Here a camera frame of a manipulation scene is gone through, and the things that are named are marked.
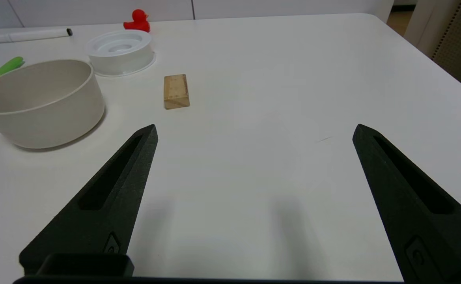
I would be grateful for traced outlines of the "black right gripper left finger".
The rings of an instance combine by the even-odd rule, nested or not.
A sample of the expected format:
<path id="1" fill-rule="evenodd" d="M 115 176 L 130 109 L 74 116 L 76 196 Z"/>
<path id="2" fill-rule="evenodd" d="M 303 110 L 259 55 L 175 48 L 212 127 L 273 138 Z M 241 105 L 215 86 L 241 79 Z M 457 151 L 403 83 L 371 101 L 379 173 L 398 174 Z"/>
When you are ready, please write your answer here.
<path id="1" fill-rule="evenodd" d="M 158 143 L 155 125 L 136 131 L 21 251 L 33 275 L 55 254 L 125 254 Z"/>

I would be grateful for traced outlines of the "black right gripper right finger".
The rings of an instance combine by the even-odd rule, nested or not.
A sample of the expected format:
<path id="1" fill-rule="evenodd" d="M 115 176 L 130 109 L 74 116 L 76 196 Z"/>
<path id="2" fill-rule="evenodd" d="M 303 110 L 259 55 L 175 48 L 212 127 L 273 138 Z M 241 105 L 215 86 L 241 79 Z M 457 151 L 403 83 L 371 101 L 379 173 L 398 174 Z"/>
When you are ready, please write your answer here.
<path id="1" fill-rule="evenodd" d="M 461 204 L 373 128 L 353 144 L 405 283 L 461 283 Z"/>

